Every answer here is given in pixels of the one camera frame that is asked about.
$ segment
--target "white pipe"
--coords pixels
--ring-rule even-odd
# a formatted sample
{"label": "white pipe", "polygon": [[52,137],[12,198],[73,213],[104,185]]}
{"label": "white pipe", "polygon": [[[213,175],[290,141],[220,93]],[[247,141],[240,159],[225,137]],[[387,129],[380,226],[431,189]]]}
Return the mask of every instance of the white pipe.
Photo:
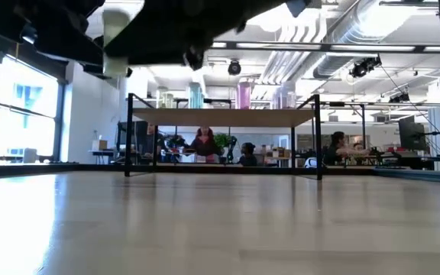
{"label": "white pipe", "polygon": [[[287,31],[288,31],[288,25],[281,26],[281,35],[280,35],[280,38],[278,39],[279,42],[285,41]],[[266,80],[265,80],[266,74],[269,73],[269,71],[272,69],[273,63],[274,63],[275,59],[277,58],[278,54],[279,54],[279,52],[271,52],[271,55],[269,55],[269,60],[267,61],[266,67],[259,77],[260,82],[262,82],[262,83],[266,82]]]}
{"label": "white pipe", "polygon": [[[286,37],[284,42],[291,42],[293,40],[293,37],[296,34],[296,27],[292,25],[288,25],[287,31],[286,31]],[[279,67],[282,65],[282,62],[284,60],[286,52],[278,53],[277,58],[274,60],[274,65],[270,68],[270,71],[265,76],[265,82],[268,84],[276,84],[271,82],[272,75],[274,72],[276,72]]]}
{"label": "white pipe", "polygon": [[[327,21],[322,16],[322,13],[319,15],[319,18],[315,20],[315,26],[309,28],[309,33],[303,39],[303,42],[320,42],[323,37],[327,34]],[[299,69],[302,65],[303,61],[310,55],[309,52],[297,52],[298,58],[295,59],[295,63],[291,66],[290,70],[286,73],[285,76],[281,79],[281,82],[288,81],[293,74]]]}
{"label": "white pipe", "polygon": [[[293,42],[300,42],[304,36],[305,29],[307,27],[304,24],[299,24],[297,27],[297,31],[295,34],[295,37],[293,38]],[[289,65],[294,62],[294,59],[296,58],[297,52],[285,52],[284,58],[281,62],[281,66],[278,67],[278,70],[276,70],[273,75],[268,80],[270,83],[279,84],[279,78],[281,75],[283,75],[286,72],[286,69],[289,67]]]}

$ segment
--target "box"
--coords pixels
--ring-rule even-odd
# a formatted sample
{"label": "box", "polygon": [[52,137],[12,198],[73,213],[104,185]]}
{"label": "box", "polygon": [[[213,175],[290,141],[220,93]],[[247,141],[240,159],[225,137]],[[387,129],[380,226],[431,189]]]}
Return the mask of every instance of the box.
{"label": "box", "polygon": [[94,140],[92,141],[91,150],[105,150],[108,149],[108,142],[104,140]]}

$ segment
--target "woman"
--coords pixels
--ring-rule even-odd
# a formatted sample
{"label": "woman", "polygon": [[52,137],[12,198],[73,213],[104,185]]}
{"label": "woman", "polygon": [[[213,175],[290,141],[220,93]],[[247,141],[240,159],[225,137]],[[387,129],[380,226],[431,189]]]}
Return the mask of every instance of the woman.
{"label": "woman", "polygon": [[195,140],[191,145],[186,146],[188,150],[194,150],[196,155],[206,157],[206,162],[215,162],[214,155],[223,155],[223,148],[220,148],[215,143],[213,138],[213,131],[209,127],[202,126],[196,132]]}
{"label": "woman", "polygon": [[239,160],[239,163],[242,164],[243,167],[256,167],[257,166],[257,158],[254,156],[254,148],[256,146],[251,142],[246,142],[242,144],[242,157]]}
{"label": "woman", "polygon": [[342,161],[342,157],[348,155],[367,156],[369,154],[368,150],[355,150],[347,148],[345,146],[344,132],[336,131],[334,134],[332,134],[331,139],[332,142],[330,147],[328,147],[328,150],[324,156],[325,165],[335,165],[336,162]]}

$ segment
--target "person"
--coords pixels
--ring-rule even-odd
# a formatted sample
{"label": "person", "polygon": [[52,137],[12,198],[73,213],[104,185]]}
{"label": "person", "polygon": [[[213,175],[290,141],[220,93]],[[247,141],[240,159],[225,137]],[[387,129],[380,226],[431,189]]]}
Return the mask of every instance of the person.
{"label": "person", "polygon": [[208,126],[202,126],[196,132],[195,140],[190,145],[186,145],[187,150],[194,150],[197,156],[206,157],[206,162],[215,162],[214,155],[223,155],[223,148],[215,143],[213,131]]}
{"label": "person", "polygon": [[243,167],[256,167],[257,166],[257,158],[254,156],[254,148],[256,146],[251,142],[246,142],[242,144],[242,157],[239,160],[239,163],[242,164]]}
{"label": "person", "polygon": [[366,156],[369,154],[368,150],[355,150],[345,146],[345,134],[341,131],[336,131],[331,136],[331,144],[328,147],[324,156],[325,165],[335,165],[342,161],[342,157],[348,155]]}
{"label": "person", "polygon": [[[142,155],[145,158],[152,158],[154,153],[154,130],[155,125],[149,123],[147,126],[147,136],[144,141],[144,148],[142,149]],[[160,156],[161,150],[166,150],[166,145],[164,143],[164,136],[157,133],[157,156]]]}
{"label": "person", "polygon": [[[358,152],[361,152],[361,151],[364,150],[364,146],[363,146],[363,144],[361,144],[361,143],[359,143],[359,142],[356,142],[354,145],[352,145],[352,147],[353,147],[356,151],[358,151]],[[364,162],[364,158],[363,158],[363,157],[355,157],[354,160],[356,160],[356,164],[357,164],[357,165],[363,165],[363,162]]]}
{"label": "person", "polygon": [[355,150],[358,150],[358,151],[360,151],[360,150],[364,150],[364,146],[363,146],[363,144],[360,144],[359,142],[355,143],[352,147],[353,147]]}

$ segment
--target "ductwork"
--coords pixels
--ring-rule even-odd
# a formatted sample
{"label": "ductwork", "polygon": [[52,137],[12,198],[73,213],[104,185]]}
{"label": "ductwork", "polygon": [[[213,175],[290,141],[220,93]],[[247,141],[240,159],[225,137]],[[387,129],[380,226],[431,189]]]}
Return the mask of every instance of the ductwork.
{"label": "ductwork", "polygon": [[[399,28],[413,8],[380,6],[379,0],[360,0],[339,25],[325,36],[328,44],[376,44]],[[296,78],[329,79],[353,57],[311,53]]]}
{"label": "ductwork", "polygon": [[[325,19],[321,20],[321,13],[319,8],[307,8],[299,19],[297,25],[284,25],[280,36],[280,42],[310,42],[315,41],[318,35],[322,32],[325,35]],[[273,52],[266,65],[265,70],[261,74],[259,80],[266,84],[281,84],[287,81],[287,73],[292,74],[299,68],[301,64],[301,56],[303,52]]]}
{"label": "ductwork", "polygon": [[[281,27],[281,35],[280,39],[278,39],[279,42],[292,42],[293,37],[296,34],[296,28],[292,25],[283,25]],[[273,75],[273,72],[278,70],[278,65],[280,62],[281,57],[284,53],[281,52],[272,52],[269,56],[269,60],[267,62],[266,67],[264,68],[264,71],[261,73],[259,80],[262,83],[268,84],[268,79]]]}

